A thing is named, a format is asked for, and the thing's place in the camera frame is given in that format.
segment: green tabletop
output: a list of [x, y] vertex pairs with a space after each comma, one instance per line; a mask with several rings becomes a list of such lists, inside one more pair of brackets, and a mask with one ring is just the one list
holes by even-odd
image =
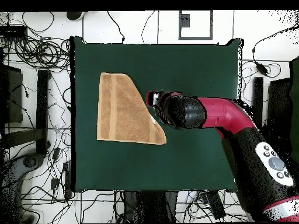
[[98, 141], [96, 125], [102, 72], [127, 74], [143, 98], [159, 89], [236, 98], [240, 43], [85, 44], [75, 37], [76, 191], [235, 189], [214, 129], [178, 131], [161, 125], [167, 144], [146, 145]]

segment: black cord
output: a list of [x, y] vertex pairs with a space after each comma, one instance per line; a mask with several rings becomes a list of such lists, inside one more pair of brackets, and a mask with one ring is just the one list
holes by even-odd
[[67, 104], [71, 104], [71, 102], [68, 102], [65, 100], [64, 94], [66, 93], [66, 91], [68, 91], [69, 89], [71, 89], [71, 87], [68, 87], [67, 89], [64, 90], [63, 94], [62, 94], [62, 99], [64, 102], [66, 102]]
[[270, 36], [268, 36], [268, 37], [266, 37], [266, 38], [263, 38], [263, 39], [259, 40], [259, 41], [255, 44], [254, 48], [252, 49], [252, 57], [253, 57], [254, 62], [258, 64], [258, 62], [256, 62], [256, 60], [255, 60], [255, 55], [254, 55], [254, 53], [255, 53], [255, 51], [256, 51], [255, 48], [256, 48], [257, 44], [259, 44], [260, 42], [262, 42], [262, 41], [264, 41], [264, 40], [266, 40], [266, 39], [269, 39], [269, 38], [271, 38], [271, 37], [274, 37], [274, 36], [276, 36], [277, 34], [284, 33], [284, 32], [287, 32], [287, 31], [295, 31], [295, 30], [298, 29], [298, 28], [299, 28], [299, 22], [295, 23], [293, 26], [291, 26], [291, 27], [289, 27], [289, 28], [287, 28], [287, 29], [278, 31], [278, 32], [276, 32], [275, 34], [272, 34], [272, 35], [270, 35]]
[[40, 214], [39, 214], [38, 212], [31, 211], [31, 210], [29, 210], [29, 209], [25, 209], [24, 207], [21, 207], [21, 208], [22, 208], [24, 211], [28, 211], [28, 212], [31, 212], [31, 213], [34, 213], [34, 214], [38, 215], [39, 218], [38, 218], [37, 222], [35, 223], [35, 224], [38, 224], [38, 222], [40, 221]]
[[26, 12], [23, 12], [23, 14], [22, 14], [22, 20], [23, 20], [23, 23], [27, 26], [27, 28], [31, 31], [31, 32], [35, 32], [35, 33], [41, 33], [41, 32], [44, 32], [44, 31], [46, 31], [46, 30], [48, 30], [51, 26], [52, 26], [52, 24], [53, 24], [53, 22], [54, 22], [54, 20], [55, 20], [55, 16], [53, 15], [53, 13], [52, 12], [50, 12], [51, 13], [51, 15], [52, 15], [52, 22], [51, 22], [51, 24], [49, 25], [49, 27], [47, 27], [47, 28], [45, 28], [44, 30], [41, 30], [41, 31], [38, 31], [38, 30], [35, 30], [35, 29], [32, 29], [31, 27], [29, 27], [27, 24], [26, 24], [26, 22], [25, 22], [25, 20], [24, 20], [24, 15], [25, 15], [25, 13]]
[[259, 40], [259, 41], [255, 44], [254, 48], [252, 49], [252, 57], [253, 57], [253, 61], [254, 61], [255, 65], [256, 65], [258, 71], [259, 71], [261, 74], [263, 74], [264, 76], [267, 76], [268, 78], [275, 78], [276, 76], [278, 76], [278, 75], [280, 74], [280, 72], [281, 72], [281, 67], [280, 67], [280, 65], [276, 64], [276, 65], [278, 65], [278, 66], [280, 67], [280, 72], [279, 72], [279, 74], [276, 75], [276, 76], [269, 76], [270, 72], [267, 71], [265, 65], [260, 64], [260, 63], [258, 63], [258, 62], [255, 60], [255, 55], [254, 55], [254, 53], [256, 52], [256, 49], [255, 49], [255, 48], [256, 48], [257, 44], [259, 44], [260, 42], [262, 42], [262, 41], [264, 41], [264, 40], [266, 40], [266, 39], [269, 39], [269, 38], [271, 38], [271, 37], [274, 37], [274, 36], [276, 36], [277, 34], [284, 33], [284, 32], [287, 32], [287, 31], [294, 31], [294, 30], [296, 30], [296, 29], [298, 29], [298, 28], [299, 28], [299, 22], [297, 22], [296, 24], [294, 24], [293, 26], [291, 26], [291, 27], [289, 27], [289, 28], [287, 28], [287, 29], [278, 31], [278, 32], [276, 32], [275, 34], [272, 34], [272, 35], [270, 35], [270, 36], [268, 36], [268, 37], [266, 37], [266, 38], [263, 38], [263, 39]]
[[84, 221], [84, 212], [87, 211], [88, 209], [90, 209], [95, 204], [95, 202], [96, 202], [96, 200], [97, 200], [98, 197], [103, 196], [103, 195], [104, 196], [111, 196], [111, 195], [113, 195], [113, 193], [111, 193], [111, 194], [105, 194], [105, 193], [98, 194], [96, 196], [95, 200], [93, 200], [93, 203], [90, 206], [88, 206], [86, 209], [83, 210], [81, 223], [83, 223], [83, 221]]
[[125, 38], [124, 38], [124, 35], [123, 35], [123, 34], [121, 33], [121, 31], [120, 31], [120, 27], [119, 27], [119, 25], [118, 25], [117, 22], [112, 18], [112, 16], [110, 15], [109, 11], [107, 11], [107, 13], [108, 13], [109, 17], [111, 18], [111, 20], [112, 20], [112, 21], [116, 24], [116, 26], [119, 28], [119, 33], [120, 33], [121, 36], [123, 36], [123, 38], [122, 38], [122, 40], [121, 40], [121, 43], [123, 44]]
[[80, 193], [80, 224], [82, 224], [82, 193]]
[[148, 17], [148, 19], [147, 19], [147, 21], [145, 22], [145, 25], [144, 25], [144, 27], [143, 27], [143, 30], [142, 30], [142, 32], [141, 32], [141, 38], [142, 38], [142, 42], [143, 42], [143, 44], [144, 44], [144, 40], [143, 40], [143, 31], [144, 31], [144, 29], [145, 29], [145, 26], [147, 25], [148, 20], [151, 18], [151, 16], [152, 16], [155, 12], [156, 12], [156, 11], [154, 10], [153, 13]]
[[[244, 95], [244, 91], [245, 91], [247, 85], [250, 83], [252, 76], [253, 76], [254, 74], [256, 74], [256, 73], [259, 72], [259, 71], [257, 70], [256, 72], [253, 73], [252, 68], [250, 68], [250, 67], [243, 68], [245, 64], [250, 63], [250, 62], [255, 64], [255, 62], [253, 62], [253, 61], [246, 61], [246, 62], [244, 62], [244, 63], [242, 64], [242, 71], [241, 71], [241, 85], [242, 85], [242, 82], [243, 82], [243, 81], [244, 81], [244, 84], [245, 84], [244, 88], [241, 87], [241, 93], [242, 93], [243, 98], [244, 98], [245, 100], [247, 100], [248, 102], [252, 102], [252, 101], [249, 100], [249, 99], [247, 99], [247, 98], [245, 97], [245, 95]], [[277, 76], [280, 75], [280, 73], [281, 73], [281, 66], [280, 66], [279, 64], [266, 64], [266, 65], [263, 65], [263, 66], [264, 66], [264, 67], [268, 67], [268, 68], [270, 69], [269, 66], [271, 66], [271, 65], [277, 65], [277, 66], [279, 67], [279, 73], [278, 73], [277, 75], [275, 75], [275, 76], [269, 76], [269, 75], [266, 75], [266, 76], [269, 77], [269, 78], [275, 78], [275, 77], [277, 77]], [[243, 71], [246, 70], [246, 69], [249, 69], [249, 70], [251, 71], [251, 73], [250, 73], [249, 76], [245, 76], [245, 77], [243, 77]]]

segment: folded towel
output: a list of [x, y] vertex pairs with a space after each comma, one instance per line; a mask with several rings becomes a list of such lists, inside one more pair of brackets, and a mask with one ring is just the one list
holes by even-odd
[[165, 144], [161, 126], [149, 113], [131, 78], [101, 73], [97, 140]]

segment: towel stripe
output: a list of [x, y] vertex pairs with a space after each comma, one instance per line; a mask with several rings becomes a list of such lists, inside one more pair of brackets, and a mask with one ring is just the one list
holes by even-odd
[[116, 97], [116, 87], [117, 87], [117, 77], [111, 75], [111, 112], [110, 112], [110, 131], [109, 138], [115, 139], [116, 136], [116, 118], [117, 118], [117, 97]]
[[103, 92], [103, 84], [100, 83], [99, 84], [99, 103], [98, 103], [98, 126], [97, 126], [97, 135], [96, 135], [96, 139], [100, 140], [101, 138], [101, 131], [100, 131], [100, 127], [101, 127], [101, 119], [102, 119], [102, 97], [101, 97], [101, 93]]

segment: black cable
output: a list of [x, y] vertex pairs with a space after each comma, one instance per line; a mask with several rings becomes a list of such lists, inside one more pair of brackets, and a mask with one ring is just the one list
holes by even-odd
[[88, 209], [90, 209], [90, 208], [95, 204], [95, 202], [96, 202], [96, 200], [97, 200], [98, 197], [103, 196], [103, 195], [104, 195], [104, 196], [111, 196], [111, 195], [113, 195], [113, 193], [111, 193], [111, 194], [105, 194], [105, 193], [100, 193], [100, 194], [98, 194], [98, 195], [96, 196], [95, 200], [93, 201], [93, 203], [92, 203], [90, 206], [88, 206], [86, 209], [83, 210], [83, 212], [82, 212], [82, 221], [81, 221], [81, 223], [83, 223], [83, 221], [84, 221], [84, 212], [87, 211]]
[[34, 187], [32, 187], [32, 188], [29, 190], [29, 192], [30, 192], [32, 189], [34, 189], [34, 188], [38, 188], [39, 190], [42, 190], [44, 193], [46, 193], [46, 194], [47, 194], [48, 196], [50, 196], [51, 198], [55, 199], [57, 202], [61, 202], [61, 203], [65, 203], [65, 202], [66, 202], [66, 200], [60, 200], [60, 199], [57, 199], [56, 197], [53, 197], [51, 194], [49, 194], [47, 191], [45, 191], [44, 189], [42, 189], [42, 188], [39, 187], [39, 186], [34, 186]]
[[60, 218], [59, 218], [59, 221], [60, 221], [61, 217], [62, 217], [63, 215], [65, 215], [65, 214], [68, 212], [68, 210], [70, 209], [71, 205], [72, 205], [72, 202], [71, 202], [70, 205], [67, 205], [67, 206], [63, 207], [63, 209], [60, 210], [59, 213], [56, 214], [56, 216], [53, 218], [52, 222], [50, 222], [50, 223], [48, 223], [48, 224], [53, 224], [55, 221], [58, 221], [58, 219], [56, 219], [56, 217], [57, 217], [61, 212], [63, 212], [64, 209], [68, 208], [68, 209], [67, 209], [67, 210], [60, 216]]
[[30, 31], [33, 31], [33, 32], [36, 32], [36, 33], [41, 33], [41, 32], [44, 32], [44, 31], [48, 30], [48, 29], [52, 26], [52, 24], [53, 24], [53, 22], [54, 22], [54, 20], [55, 20], [55, 16], [53, 15], [52, 12], [50, 12], [51, 15], [52, 15], [52, 18], [53, 18], [51, 24], [49, 25], [49, 27], [45, 28], [44, 30], [38, 31], [38, 30], [34, 30], [34, 29], [32, 29], [31, 27], [29, 27], [29, 26], [26, 24], [26, 22], [25, 22], [25, 20], [24, 20], [24, 15], [25, 15], [25, 13], [26, 13], [26, 12], [23, 12], [23, 14], [22, 14], [22, 20], [23, 20], [24, 24], [27, 26], [27, 28], [28, 28]]
[[80, 224], [82, 224], [82, 193], [80, 193]]
[[[251, 69], [250, 67], [243, 68], [243, 66], [244, 66], [245, 64], [250, 63], [250, 62], [251, 62], [251, 63], [255, 63], [255, 62], [253, 62], [253, 61], [246, 61], [246, 62], [244, 62], [244, 63], [242, 64], [242, 67], [241, 67], [241, 68], [242, 68], [242, 71], [241, 71], [241, 93], [242, 93], [243, 98], [244, 98], [245, 100], [247, 100], [248, 102], [252, 102], [252, 101], [249, 100], [249, 99], [247, 99], [247, 98], [245, 97], [245, 95], [244, 95], [244, 91], [245, 91], [247, 85], [250, 83], [252, 76], [253, 76], [254, 74], [256, 74], [256, 73], [259, 72], [259, 71], [257, 70], [256, 72], [253, 73], [253, 71], [252, 71], [252, 69]], [[279, 73], [278, 73], [276, 76], [269, 76], [269, 75], [267, 75], [267, 77], [269, 77], [269, 78], [275, 78], [275, 77], [279, 76], [280, 73], [281, 73], [281, 66], [280, 66], [279, 64], [266, 64], [266, 65], [263, 65], [263, 66], [264, 66], [264, 67], [269, 67], [269, 65], [278, 65], [278, 67], [279, 67]], [[249, 70], [251, 71], [251, 73], [250, 73], [249, 76], [245, 76], [245, 77], [243, 77], [243, 71], [246, 70], [246, 69], [249, 69]]]
[[34, 144], [34, 143], [35, 143], [35, 141], [33, 141], [33, 142], [31, 142], [31, 143], [29, 143], [29, 144], [26, 144], [25, 146], [21, 147], [21, 148], [19, 149], [19, 151], [17, 152], [17, 154], [16, 154], [13, 158], [10, 159], [10, 161], [13, 161], [14, 158], [16, 158], [16, 157], [20, 154], [20, 151], [21, 151], [23, 148], [25, 148], [25, 147], [27, 147], [27, 146], [29, 146], [29, 145], [31, 145], [31, 144]]
[[29, 210], [29, 209], [25, 209], [24, 207], [21, 207], [21, 208], [22, 208], [24, 211], [28, 211], [28, 212], [31, 212], [31, 213], [34, 213], [34, 214], [38, 215], [39, 218], [38, 218], [37, 222], [35, 223], [35, 224], [38, 224], [38, 222], [40, 221], [40, 214], [39, 214], [38, 212], [31, 211], [31, 210]]
[[252, 57], [253, 57], [254, 62], [258, 64], [258, 62], [256, 62], [256, 60], [255, 60], [255, 55], [254, 55], [254, 53], [256, 52], [255, 48], [256, 48], [257, 44], [259, 44], [260, 42], [262, 42], [262, 41], [264, 41], [264, 40], [266, 40], [266, 39], [269, 39], [269, 38], [271, 38], [271, 37], [274, 37], [274, 36], [276, 36], [277, 34], [284, 33], [284, 32], [287, 32], [287, 31], [295, 31], [295, 30], [298, 29], [298, 28], [299, 28], [299, 22], [295, 23], [293, 26], [291, 26], [291, 27], [289, 27], [289, 28], [287, 28], [287, 29], [278, 31], [278, 32], [276, 32], [275, 34], [272, 34], [272, 35], [270, 35], [270, 36], [268, 36], [268, 37], [266, 37], [266, 38], [263, 38], [263, 39], [259, 40], [259, 41], [255, 44], [254, 48], [252, 49]]
[[144, 31], [144, 29], [145, 29], [145, 26], [147, 25], [148, 20], [151, 18], [151, 16], [152, 16], [155, 12], [156, 12], [156, 11], [154, 10], [153, 13], [148, 17], [148, 19], [147, 19], [147, 21], [145, 22], [145, 25], [144, 25], [144, 27], [143, 27], [143, 30], [142, 30], [142, 32], [141, 32], [141, 38], [142, 38], [142, 42], [143, 42], [143, 44], [144, 44], [144, 40], [143, 40], [143, 31]]
[[107, 13], [108, 13], [109, 17], [111, 18], [111, 20], [112, 20], [112, 21], [115, 23], [115, 25], [119, 28], [119, 33], [120, 33], [121, 36], [123, 36], [123, 38], [122, 38], [122, 40], [121, 40], [121, 43], [123, 44], [125, 38], [124, 38], [124, 35], [123, 35], [123, 34], [121, 33], [121, 31], [120, 31], [120, 27], [119, 27], [119, 25], [118, 25], [117, 22], [112, 18], [112, 16], [110, 15], [109, 11], [107, 11]]
[[71, 89], [71, 87], [68, 87], [67, 89], [64, 90], [64, 92], [63, 92], [63, 94], [62, 94], [62, 99], [63, 99], [64, 102], [66, 102], [66, 103], [68, 103], [68, 104], [71, 104], [71, 102], [66, 101], [66, 100], [65, 100], [65, 97], [64, 97], [64, 94], [65, 94], [66, 91], [68, 91], [69, 89]]

